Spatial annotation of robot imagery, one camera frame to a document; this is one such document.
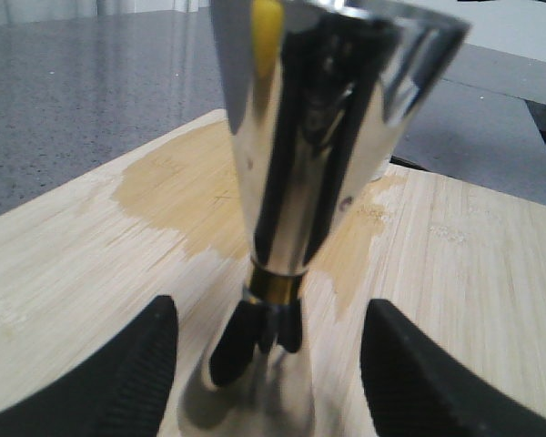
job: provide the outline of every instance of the chrome jigger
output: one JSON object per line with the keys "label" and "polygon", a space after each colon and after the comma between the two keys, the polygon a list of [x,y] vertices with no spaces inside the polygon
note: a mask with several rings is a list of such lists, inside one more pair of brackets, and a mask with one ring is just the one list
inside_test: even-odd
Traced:
{"label": "chrome jigger", "polygon": [[300,284],[469,26],[379,0],[212,0],[251,266],[185,388],[184,435],[307,436]]}

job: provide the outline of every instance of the reflective metal surface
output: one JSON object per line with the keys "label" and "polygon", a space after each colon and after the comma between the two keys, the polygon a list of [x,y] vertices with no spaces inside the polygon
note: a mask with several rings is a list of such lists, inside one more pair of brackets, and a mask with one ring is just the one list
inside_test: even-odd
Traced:
{"label": "reflective metal surface", "polygon": [[314,432],[309,347],[301,303],[245,295],[217,331],[178,403],[185,436],[288,436]]}
{"label": "reflective metal surface", "polygon": [[252,265],[179,424],[184,435],[308,436],[303,275],[468,26],[370,0],[211,6]]}
{"label": "reflective metal surface", "polygon": [[253,261],[301,275],[468,26],[386,1],[214,1]]}

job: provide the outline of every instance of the kitchen counter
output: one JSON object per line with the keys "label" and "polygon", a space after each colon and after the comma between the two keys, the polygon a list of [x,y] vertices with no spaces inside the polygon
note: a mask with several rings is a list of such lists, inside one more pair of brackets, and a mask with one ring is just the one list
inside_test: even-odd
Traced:
{"label": "kitchen counter", "polygon": [[[395,155],[546,205],[546,63],[464,46]],[[222,107],[207,9],[0,26],[0,214]]]}

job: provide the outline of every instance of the wooden cutting board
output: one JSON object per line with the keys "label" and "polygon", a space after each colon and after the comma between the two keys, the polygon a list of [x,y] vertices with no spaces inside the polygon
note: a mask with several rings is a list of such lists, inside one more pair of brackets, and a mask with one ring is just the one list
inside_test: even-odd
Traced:
{"label": "wooden cutting board", "polygon": [[[0,410],[75,367],[157,294],[180,315],[178,394],[247,247],[224,112],[0,217]],[[546,416],[546,207],[390,166],[305,285],[317,435],[371,436],[359,379],[369,299],[392,300],[457,359]]]}

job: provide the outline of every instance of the jigger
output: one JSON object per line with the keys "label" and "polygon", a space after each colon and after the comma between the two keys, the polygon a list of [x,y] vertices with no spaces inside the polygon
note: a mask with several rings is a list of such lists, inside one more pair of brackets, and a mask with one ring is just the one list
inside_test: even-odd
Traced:
{"label": "jigger", "polygon": [[308,265],[469,26],[379,0],[213,0],[211,13],[251,259],[179,426],[303,437],[314,432]]}

